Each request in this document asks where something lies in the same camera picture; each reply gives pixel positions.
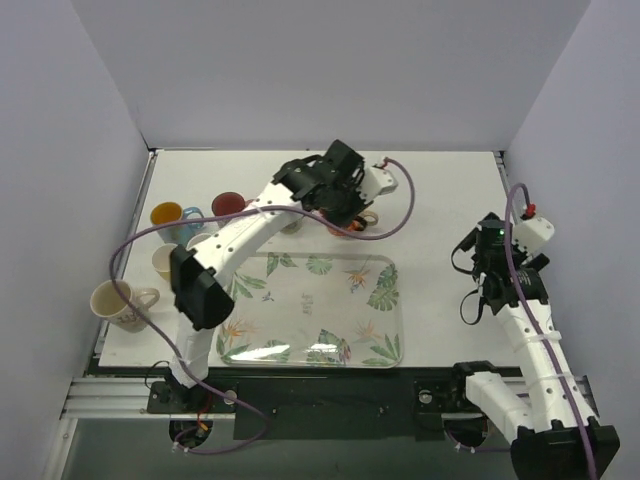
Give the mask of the beige round teapot mug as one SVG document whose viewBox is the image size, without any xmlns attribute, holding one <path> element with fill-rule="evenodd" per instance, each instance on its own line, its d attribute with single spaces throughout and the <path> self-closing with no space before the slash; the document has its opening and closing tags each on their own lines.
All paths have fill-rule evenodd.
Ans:
<svg viewBox="0 0 640 480">
<path fill-rule="evenodd" d="M 362 229 L 376 226 L 379 223 L 379 216 L 371 210 L 363 210 L 356 216 L 357 223 Z"/>
</svg>

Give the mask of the cream coral pattern mug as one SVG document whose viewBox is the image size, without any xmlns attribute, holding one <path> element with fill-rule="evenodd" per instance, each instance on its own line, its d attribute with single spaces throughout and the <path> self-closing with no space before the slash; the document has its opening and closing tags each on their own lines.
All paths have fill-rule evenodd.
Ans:
<svg viewBox="0 0 640 480">
<path fill-rule="evenodd" d="M 159 300 L 160 292 L 155 288 L 134 288 L 124 280 L 106 281 L 93 291 L 90 308 L 97 317 L 110 324 L 128 333 L 139 333 L 147 323 L 130 304 L 148 313 Z"/>
</svg>

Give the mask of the orange mug black handle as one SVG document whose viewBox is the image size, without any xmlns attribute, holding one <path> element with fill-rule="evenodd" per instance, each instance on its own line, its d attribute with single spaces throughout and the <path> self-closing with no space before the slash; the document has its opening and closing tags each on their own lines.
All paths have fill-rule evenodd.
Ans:
<svg viewBox="0 0 640 480">
<path fill-rule="evenodd" d="M 339 227 L 338 229 L 327 228 L 327 230 L 331 235 L 342 237 L 344 236 L 345 231 L 363 232 L 367 228 L 367 226 L 368 226 L 367 220 L 364 217 L 358 215 L 351 221 L 349 225 Z"/>
</svg>

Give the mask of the yellow mug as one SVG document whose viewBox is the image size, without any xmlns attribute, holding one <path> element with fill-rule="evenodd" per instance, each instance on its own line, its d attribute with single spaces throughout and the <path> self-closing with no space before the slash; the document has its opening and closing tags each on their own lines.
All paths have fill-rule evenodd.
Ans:
<svg viewBox="0 0 640 480">
<path fill-rule="evenodd" d="M 152 267 L 154 268 L 155 272 L 166 282 L 169 282 L 171 278 L 170 255 L 176 247 L 177 244 L 166 243 L 158 247 L 151 257 Z"/>
</svg>

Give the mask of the lime green mug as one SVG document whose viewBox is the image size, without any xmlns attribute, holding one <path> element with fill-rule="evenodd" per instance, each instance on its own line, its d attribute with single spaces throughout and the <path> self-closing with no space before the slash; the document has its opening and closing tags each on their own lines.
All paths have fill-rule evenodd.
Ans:
<svg viewBox="0 0 640 480">
<path fill-rule="evenodd" d="M 211 237 L 210 233 L 200 233 L 193 236 L 186 245 L 186 249 L 188 251 L 193 250 L 196 246 L 201 244 L 202 242 L 208 240 Z"/>
</svg>

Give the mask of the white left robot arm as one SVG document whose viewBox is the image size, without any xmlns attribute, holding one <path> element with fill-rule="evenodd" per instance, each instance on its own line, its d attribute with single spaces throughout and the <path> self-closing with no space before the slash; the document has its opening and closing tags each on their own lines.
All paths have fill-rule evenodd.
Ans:
<svg viewBox="0 0 640 480">
<path fill-rule="evenodd" d="M 234 308 L 226 292 L 239 266 L 276 233 L 301 217 L 299 209 L 317 211 L 337 227 L 348 227 L 368 205 L 359 192 L 365 177 L 364 157 L 340 140 L 325 154 L 284 163 L 250 204 L 243 216 L 229 221 L 214 236 L 170 255 L 171 288 L 180 323 L 178 352 L 170 363 L 170 399 L 181 410 L 200 408 L 206 397 L 202 382 L 208 375 L 213 329 Z"/>
</svg>

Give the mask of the blue butterfly mug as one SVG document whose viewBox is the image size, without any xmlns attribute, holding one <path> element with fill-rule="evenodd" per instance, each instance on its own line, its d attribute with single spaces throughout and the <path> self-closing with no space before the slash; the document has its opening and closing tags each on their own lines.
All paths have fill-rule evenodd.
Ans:
<svg viewBox="0 0 640 480">
<path fill-rule="evenodd" d="M 191 218 L 204 217 L 202 211 L 198 207 L 183 208 L 175 202 L 164 202 L 158 204 L 150 213 L 150 221 L 153 226 L 164 226 L 179 220 L 188 220 Z M 186 245 L 202 228 L 204 224 L 191 223 L 169 226 L 157 231 L 160 238 L 165 243 L 174 243 Z"/>
</svg>

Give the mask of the cream floral mug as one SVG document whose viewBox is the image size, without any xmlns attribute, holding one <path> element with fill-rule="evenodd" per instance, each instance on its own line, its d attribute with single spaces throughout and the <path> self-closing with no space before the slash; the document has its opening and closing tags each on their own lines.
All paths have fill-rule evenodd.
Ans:
<svg viewBox="0 0 640 480">
<path fill-rule="evenodd" d="M 290 224 L 288 224 L 287 226 L 285 226 L 284 228 L 282 228 L 280 230 L 280 233 L 283 235 L 292 235 L 296 232 L 298 232 L 301 227 L 302 227 L 303 221 L 301 219 L 298 219 L 294 222 L 291 222 Z"/>
</svg>

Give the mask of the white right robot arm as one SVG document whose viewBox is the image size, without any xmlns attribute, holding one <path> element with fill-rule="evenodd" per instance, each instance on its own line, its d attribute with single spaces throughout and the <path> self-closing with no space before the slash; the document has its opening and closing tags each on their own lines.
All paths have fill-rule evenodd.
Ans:
<svg viewBox="0 0 640 480">
<path fill-rule="evenodd" d="M 490 212 L 457 245 L 472 254 L 467 270 L 480 307 L 503 328 L 526 387 L 520 398 L 488 361 L 457 363 L 449 402 L 473 405 L 509 442 L 520 479 L 599 479 L 620 448 L 615 428 L 601 424 L 581 393 L 552 319 L 539 253 L 554 234 L 546 219 L 527 214 L 516 225 Z"/>
</svg>

